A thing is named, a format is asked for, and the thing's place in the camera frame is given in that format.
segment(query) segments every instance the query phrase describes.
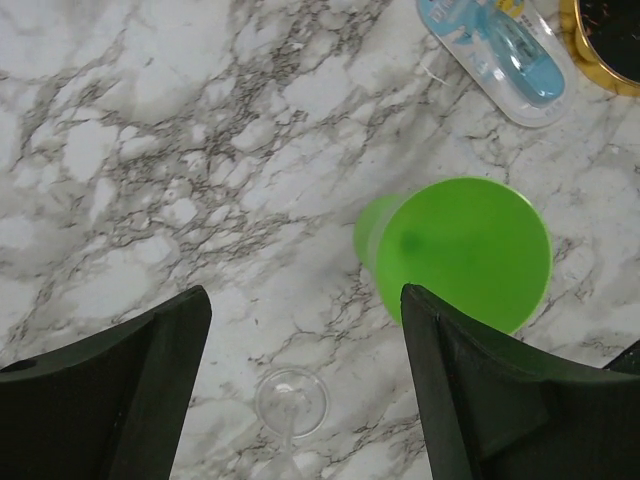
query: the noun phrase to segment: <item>black and gold bowl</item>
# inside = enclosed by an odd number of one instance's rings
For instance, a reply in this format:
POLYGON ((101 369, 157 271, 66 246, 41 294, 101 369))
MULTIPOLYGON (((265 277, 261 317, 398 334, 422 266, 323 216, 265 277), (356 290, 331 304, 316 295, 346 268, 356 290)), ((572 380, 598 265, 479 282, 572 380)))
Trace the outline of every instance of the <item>black and gold bowl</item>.
POLYGON ((640 0, 560 0, 573 61, 593 82, 640 96, 640 0))

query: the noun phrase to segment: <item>marble surface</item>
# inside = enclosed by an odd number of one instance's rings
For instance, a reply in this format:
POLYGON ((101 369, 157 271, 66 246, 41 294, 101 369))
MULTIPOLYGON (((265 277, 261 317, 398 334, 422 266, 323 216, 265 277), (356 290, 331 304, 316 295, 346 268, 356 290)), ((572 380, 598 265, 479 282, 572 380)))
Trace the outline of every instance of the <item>marble surface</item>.
POLYGON ((551 127, 510 123, 412 0, 0 0, 0 366, 202 284, 213 326, 172 480, 272 457, 252 399, 283 364, 331 394, 297 442, 308 478, 430 478, 353 222, 455 175, 519 189, 556 269, 517 336, 603 365, 640 336, 640 106, 578 90, 551 127))

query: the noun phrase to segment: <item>black object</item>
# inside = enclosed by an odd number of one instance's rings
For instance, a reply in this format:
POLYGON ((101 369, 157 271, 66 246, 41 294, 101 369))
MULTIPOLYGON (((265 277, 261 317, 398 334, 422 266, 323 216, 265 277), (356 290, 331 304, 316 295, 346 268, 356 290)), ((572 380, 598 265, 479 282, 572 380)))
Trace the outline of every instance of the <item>black object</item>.
POLYGON ((416 286, 402 320, 433 480, 640 479, 638 344, 591 368, 416 286))
POLYGON ((577 0, 583 30, 600 59, 614 72, 640 83, 638 0, 577 0))
POLYGON ((0 370, 0 479, 168 479, 210 321, 194 287, 0 370))

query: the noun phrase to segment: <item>blister package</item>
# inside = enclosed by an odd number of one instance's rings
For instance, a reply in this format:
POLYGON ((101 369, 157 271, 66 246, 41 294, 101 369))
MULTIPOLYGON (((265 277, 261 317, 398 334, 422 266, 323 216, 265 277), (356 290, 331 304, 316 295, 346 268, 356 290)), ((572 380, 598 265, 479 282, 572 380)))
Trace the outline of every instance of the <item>blister package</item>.
POLYGON ((418 11, 514 122, 543 127, 570 107, 575 67, 530 0, 418 0, 418 11))

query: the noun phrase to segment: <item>transparent utensil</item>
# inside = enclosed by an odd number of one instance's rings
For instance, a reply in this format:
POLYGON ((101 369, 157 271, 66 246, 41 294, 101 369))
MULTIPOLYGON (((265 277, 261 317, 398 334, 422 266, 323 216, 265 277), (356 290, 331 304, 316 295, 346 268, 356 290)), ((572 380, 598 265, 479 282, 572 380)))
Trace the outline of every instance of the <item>transparent utensil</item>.
POLYGON ((311 372, 289 367, 267 375, 258 386, 256 411, 265 426, 282 437, 282 449, 253 480, 303 480, 293 460, 293 439, 317 430, 328 410, 327 388, 311 372))

